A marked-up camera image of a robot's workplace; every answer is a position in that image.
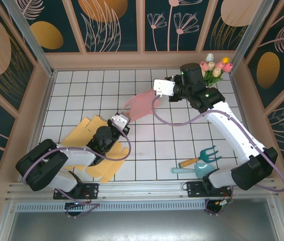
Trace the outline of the pink paper box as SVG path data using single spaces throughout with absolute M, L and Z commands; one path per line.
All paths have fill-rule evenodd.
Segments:
M 130 107 L 128 114 L 130 123 L 148 115 L 153 114 L 152 101 L 156 97 L 153 89 L 140 93 L 130 98 L 123 106 L 123 109 Z

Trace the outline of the yellow paper box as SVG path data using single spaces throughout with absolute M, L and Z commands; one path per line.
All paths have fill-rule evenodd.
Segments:
M 94 116 L 92 120 L 85 117 L 61 142 L 61 145 L 66 147 L 83 147 L 89 143 L 99 127 L 106 125 L 107 122 L 98 116 Z M 108 158 L 117 159 L 116 161 L 104 159 L 100 164 L 92 167 L 84 165 L 68 165 L 65 168 L 70 171 L 83 171 L 93 178 L 98 178 L 99 182 L 107 183 L 113 179 L 115 173 L 124 163 L 124 160 L 120 160 L 120 158 L 125 157 L 128 154 L 128 151 L 128 147 L 123 148 L 122 144 L 117 141 L 106 154 Z

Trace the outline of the artificial tulip bouquet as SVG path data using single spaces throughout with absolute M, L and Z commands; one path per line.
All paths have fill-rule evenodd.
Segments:
M 229 57 L 224 57 L 215 63 L 213 53 L 208 53 L 205 61 L 200 63 L 200 68 L 206 86 L 211 87 L 222 80 L 224 73 L 229 73 L 233 69 L 233 64 L 230 62 Z

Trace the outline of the teal garden trowel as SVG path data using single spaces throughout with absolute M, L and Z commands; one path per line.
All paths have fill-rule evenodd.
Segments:
M 210 164 L 196 163 L 193 169 L 190 168 L 172 168 L 171 172 L 173 174 L 186 174 L 186 173 L 194 173 L 196 178 L 202 179 L 205 175 L 210 172 L 215 171 L 214 166 Z

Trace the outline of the grey metal sheet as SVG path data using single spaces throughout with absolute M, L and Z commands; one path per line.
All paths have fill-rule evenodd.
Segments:
M 17 213 L 0 241 L 284 241 L 268 215 L 243 220 L 202 210 Z

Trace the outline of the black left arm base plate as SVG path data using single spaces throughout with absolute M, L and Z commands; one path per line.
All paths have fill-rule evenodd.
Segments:
M 66 192 L 66 195 L 76 200 L 97 199 L 99 193 L 98 183 L 83 183 L 77 185 L 72 191 Z

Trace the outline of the aluminium mounting rail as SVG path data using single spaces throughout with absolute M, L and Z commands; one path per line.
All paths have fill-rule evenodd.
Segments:
M 158 201 L 187 199 L 187 180 L 162 181 L 112 181 L 100 183 L 98 201 Z M 53 188 L 44 188 L 41 191 L 32 191 L 29 186 L 21 183 L 11 183 L 4 195 L 6 201 L 36 202 L 54 201 Z

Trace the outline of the aluminium table edge rail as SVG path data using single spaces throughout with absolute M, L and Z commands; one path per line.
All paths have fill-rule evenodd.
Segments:
M 17 161 L 28 154 L 40 141 L 55 77 L 55 74 L 49 75 L 40 69 L 32 73 L 21 105 L 19 136 L 22 143 Z
M 252 78 L 247 74 L 235 73 L 230 76 L 231 84 L 237 107 L 237 117 L 249 132 L 266 148 L 270 147 L 265 127 L 265 117 L 263 116 L 263 105 L 256 90 Z

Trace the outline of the aluminium frame post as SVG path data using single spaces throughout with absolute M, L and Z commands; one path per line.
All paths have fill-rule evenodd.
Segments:
M 43 11 L 45 6 L 43 0 L 1 0 L 5 5 L 8 13 L 21 31 L 24 39 L 29 44 L 31 50 L 37 57 L 39 63 L 45 72 L 52 76 L 53 68 L 51 67 L 43 48 L 37 40 L 34 32 L 28 23 L 28 20 L 35 20 Z
M 249 48 L 254 37 L 257 35 L 261 25 L 263 24 L 265 18 L 270 12 L 274 0 L 261 0 L 252 20 L 250 21 L 242 39 L 239 42 L 239 45 L 234 53 L 231 62 L 233 64 L 233 69 L 231 70 L 231 75 L 235 73 L 237 67 L 239 66 L 245 52 Z

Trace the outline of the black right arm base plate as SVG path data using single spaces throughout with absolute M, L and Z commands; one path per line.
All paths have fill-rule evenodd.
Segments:
M 214 188 L 203 181 L 190 181 L 186 183 L 188 197 L 223 198 L 231 196 L 231 187 Z

